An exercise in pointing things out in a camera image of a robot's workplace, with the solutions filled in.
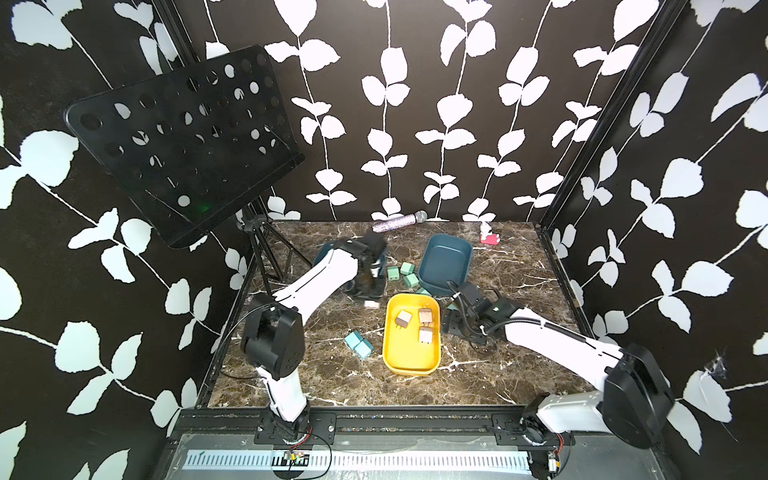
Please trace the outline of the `beige plug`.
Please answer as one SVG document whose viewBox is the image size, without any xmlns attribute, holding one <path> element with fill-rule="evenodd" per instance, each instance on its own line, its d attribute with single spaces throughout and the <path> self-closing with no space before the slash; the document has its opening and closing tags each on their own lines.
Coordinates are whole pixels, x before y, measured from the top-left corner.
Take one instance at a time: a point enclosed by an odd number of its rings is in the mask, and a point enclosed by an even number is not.
<svg viewBox="0 0 768 480">
<path fill-rule="evenodd" d="M 427 326 L 420 327 L 418 331 L 418 340 L 421 344 L 432 344 L 434 342 L 434 330 Z"/>
<path fill-rule="evenodd" d="M 434 324 L 434 315 L 431 308 L 421 308 L 418 311 L 419 322 L 421 326 L 432 327 Z"/>
<path fill-rule="evenodd" d="M 397 327 L 407 329 L 413 319 L 413 314 L 407 310 L 401 310 L 398 312 L 394 319 L 394 323 Z"/>
</svg>

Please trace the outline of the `blue teal plug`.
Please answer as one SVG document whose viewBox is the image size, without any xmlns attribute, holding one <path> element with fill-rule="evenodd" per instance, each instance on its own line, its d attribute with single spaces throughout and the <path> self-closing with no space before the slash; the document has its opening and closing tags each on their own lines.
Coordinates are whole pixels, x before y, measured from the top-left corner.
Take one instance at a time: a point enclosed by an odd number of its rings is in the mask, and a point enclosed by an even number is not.
<svg viewBox="0 0 768 480">
<path fill-rule="evenodd" d="M 363 338 L 357 331 L 353 331 L 344 337 L 345 344 L 352 350 L 354 350 L 362 341 Z"/>
<path fill-rule="evenodd" d="M 353 350 L 361 359 L 366 359 L 374 353 L 374 347 L 367 339 L 357 343 Z"/>
</svg>

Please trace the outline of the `teal storage box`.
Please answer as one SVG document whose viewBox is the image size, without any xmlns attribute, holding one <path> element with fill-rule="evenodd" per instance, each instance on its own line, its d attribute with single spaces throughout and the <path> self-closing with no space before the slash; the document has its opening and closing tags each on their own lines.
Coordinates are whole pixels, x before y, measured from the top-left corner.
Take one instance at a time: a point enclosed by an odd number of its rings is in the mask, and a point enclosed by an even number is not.
<svg viewBox="0 0 768 480">
<path fill-rule="evenodd" d="M 319 264 L 321 263 L 321 261 L 322 261 L 322 260 L 323 260 L 323 259 L 324 259 L 324 258 L 325 258 L 327 255 L 328 255 L 328 253 L 329 253 L 329 252 L 330 252 L 330 251 L 333 249 L 333 246 L 334 246 L 334 242 L 333 242 L 333 241 L 330 241 L 330 242 L 326 242 L 326 243 L 324 243 L 324 244 L 321 246 L 321 248 L 320 248 L 320 250 L 318 251 L 318 253 L 316 254 L 316 256 L 315 256 L 315 258 L 314 258 L 314 260 L 313 260 L 313 265 L 314 265 L 314 266 L 317 266 L 317 265 L 319 265 Z"/>
<path fill-rule="evenodd" d="M 432 296 L 452 294 L 448 283 L 462 285 L 468 277 L 473 246 L 465 239 L 438 233 L 430 237 L 417 277 Z"/>
</svg>

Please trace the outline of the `yellow storage box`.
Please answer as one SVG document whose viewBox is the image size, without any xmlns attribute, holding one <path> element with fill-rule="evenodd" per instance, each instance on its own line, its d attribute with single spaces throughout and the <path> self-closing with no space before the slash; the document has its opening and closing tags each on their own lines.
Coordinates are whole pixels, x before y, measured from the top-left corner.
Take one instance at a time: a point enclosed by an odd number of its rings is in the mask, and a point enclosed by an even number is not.
<svg viewBox="0 0 768 480">
<path fill-rule="evenodd" d="M 434 315 L 434 342 L 421 344 L 418 331 L 422 327 L 418 311 L 431 308 Z M 399 311 L 407 310 L 413 319 L 407 329 L 395 325 L 394 319 Z M 407 376 L 426 376 L 437 369 L 441 363 L 441 315 L 437 301 L 431 296 L 401 293 L 391 297 L 387 304 L 385 317 L 382 356 L 386 366 L 394 373 Z"/>
</svg>

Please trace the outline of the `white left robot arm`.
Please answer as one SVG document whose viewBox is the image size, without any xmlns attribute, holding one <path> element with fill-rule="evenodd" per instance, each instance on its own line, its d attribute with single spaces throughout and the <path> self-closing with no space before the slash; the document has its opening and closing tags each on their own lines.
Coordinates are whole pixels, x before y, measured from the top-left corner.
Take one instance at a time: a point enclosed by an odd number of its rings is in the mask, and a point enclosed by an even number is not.
<svg viewBox="0 0 768 480">
<path fill-rule="evenodd" d="M 298 366 L 306 351 L 304 326 L 329 297 L 346 284 L 363 296 L 376 290 L 387 241 L 368 231 L 333 242 L 316 265 L 275 294 L 259 294 L 245 315 L 241 348 L 264 381 L 269 408 L 293 427 L 307 410 Z"/>
</svg>

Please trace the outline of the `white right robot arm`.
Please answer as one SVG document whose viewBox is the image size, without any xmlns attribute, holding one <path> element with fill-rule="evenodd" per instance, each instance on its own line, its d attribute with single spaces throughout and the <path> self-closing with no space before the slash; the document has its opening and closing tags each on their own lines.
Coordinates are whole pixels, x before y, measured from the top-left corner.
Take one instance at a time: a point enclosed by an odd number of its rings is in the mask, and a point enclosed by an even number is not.
<svg viewBox="0 0 768 480">
<path fill-rule="evenodd" d="M 487 298 L 470 282 L 447 283 L 453 309 L 445 332 L 478 344 L 506 341 L 538 353 L 578 375 L 592 391 L 541 394 L 524 407 L 519 427 L 542 445 L 556 434 L 611 433 L 626 444 L 658 445 L 674 398 L 654 356 L 644 347 L 602 342 L 545 319 L 511 299 Z"/>
</svg>

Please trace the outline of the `pink white small box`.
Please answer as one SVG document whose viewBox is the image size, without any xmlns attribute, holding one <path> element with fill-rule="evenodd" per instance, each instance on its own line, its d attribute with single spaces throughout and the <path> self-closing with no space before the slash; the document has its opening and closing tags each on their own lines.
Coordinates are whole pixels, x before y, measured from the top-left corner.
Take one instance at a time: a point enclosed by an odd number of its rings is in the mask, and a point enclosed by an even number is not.
<svg viewBox="0 0 768 480">
<path fill-rule="evenodd" d="M 480 238 L 481 243 L 485 245 L 498 245 L 500 243 L 500 237 L 497 233 L 492 231 L 489 223 L 482 223 L 480 225 Z"/>
</svg>

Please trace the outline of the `black music stand tripod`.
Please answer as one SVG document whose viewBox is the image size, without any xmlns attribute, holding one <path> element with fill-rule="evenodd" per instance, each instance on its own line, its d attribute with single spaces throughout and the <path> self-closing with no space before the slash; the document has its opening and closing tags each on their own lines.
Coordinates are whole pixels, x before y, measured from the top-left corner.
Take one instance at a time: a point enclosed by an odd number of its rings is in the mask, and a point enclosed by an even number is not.
<svg viewBox="0 0 768 480">
<path fill-rule="evenodd" d="M 243 210 L 243 224 L 241 229 L 249 236 L 259 273 L 262 278 L 264 290 L 268 295 L 273 294 L 274 284 L 285 284 L 287 281 L 287 268 L 290 267 L 292 258 L 296 256 L 308 267 L 312 262 L 301 253 L 277 228 L 268 215 L 258 213 L 251 204 Z M 278 243 L 282 243 L 287 249 L 286 265 L 282 267 L 269 244 L 268 237 L 274 237 Z"/>
</svg>

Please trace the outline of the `black perforated music stand desk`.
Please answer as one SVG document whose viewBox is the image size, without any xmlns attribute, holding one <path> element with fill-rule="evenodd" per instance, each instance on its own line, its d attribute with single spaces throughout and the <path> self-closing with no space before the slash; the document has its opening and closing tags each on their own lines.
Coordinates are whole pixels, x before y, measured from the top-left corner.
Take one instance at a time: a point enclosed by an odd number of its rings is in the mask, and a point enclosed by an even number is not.
<svg viewBox="0 0 768 480">
<path fill-rule="evenodd" d="M 64 120 L 174 249 L 197 242 L 305 159 L 259 45 L 79 100 Z"/>
</svg>

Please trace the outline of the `black front rail frame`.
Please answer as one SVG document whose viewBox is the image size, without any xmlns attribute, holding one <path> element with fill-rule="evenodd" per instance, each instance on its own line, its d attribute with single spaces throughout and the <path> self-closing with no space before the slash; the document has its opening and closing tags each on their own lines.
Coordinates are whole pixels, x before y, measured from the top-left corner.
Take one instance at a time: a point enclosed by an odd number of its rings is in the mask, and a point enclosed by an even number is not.
<svg viewBox="0 0 768 480">
<path fill-rule="evenodd" d="M 154 479 L 678 479 L 607 433 L 530 444 L 519 406 L 314 407 L 288 445 L 264 409 L 186 410 Z"/>
</svg>

